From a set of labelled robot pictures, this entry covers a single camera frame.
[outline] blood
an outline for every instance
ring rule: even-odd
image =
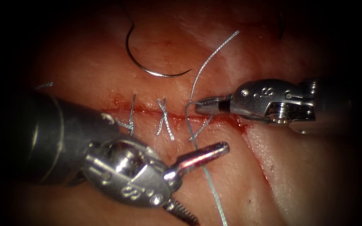
[[[107,112],[109,114],[115,114],[115,113],[118,113],[119,111],[131,109],[130,101],[115,100],[113,105],[115,107],[110,108],[110,109],[101,109],[101,111]],[[147,114],[150,116],[161,116],[163,114],[163,112],[160,109],[154,110],[154,109],[141,107],[141,106],[134,106],[134,113],[143,113],[143,114]],[[168,118],[171,119],[169,121],[173,122],[174,126],[177,126],[180,122],[185,121],[185,119],[186,119],[184,114],[174,114],[174,113],[170,113],[170,112],[168,113]],[[190,115],[189,116],[188,115],[188,118],[190,121],[200,122],[201,124],[203,124],[208,119],[208,116],[202,116],[202,115]],[[233,127],[235,130],[239,131],[241,135],[247,135],[246,131],[248,128],[251,127],[250,121],[244,120],[240,116],[233,115],[233,114],[224,114],[224,115],[216,116],[212,119],[212,121],[209,124],[211,124],[211,123],[226,123],[226,124],[230,125],[231,127]]]

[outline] curved suture needle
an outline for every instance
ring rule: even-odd
[[[129,30],[128,34],[127,34],[127,38],[125,39],[125,48],[127,49],[128,56],[136,64],[136,66],[138,66],[140,69],[146,71],[147,73],[149,73],[151,75],[158,76],[158,77],[167,77],[167,78],[181,76],[181,75],[186,74],[187,72],[189,72],[191,70],[191,69],[189,69],[189,70],[187,70],[187,71],[185,71],[183,73],[180,73],[180,74],[161,74],[161,73],[151,71],[151,70],[147,69],[146,67],[140,65],[140,63],[138,63],[138,61],[135,60],[135,58],[131,54],[131,51],[129,50],[129,36],[131,35],[134,28],[135,28],[135,25],[132,23],[132,27]]]

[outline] engraved logo on instrument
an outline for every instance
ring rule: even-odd
[[[273,87],[263,87],[261,90],[261,94],[259,95],[258,93],[255,93],[253,95],[254,98],[267,98],[267,97],[271,97],[274,94],[274,89]]]
[[[124,198],[130,198],[131,200],[137,200],[141,192],[134,188],[133,186],[126,186],[121,189],[121,195],[124,196]]]

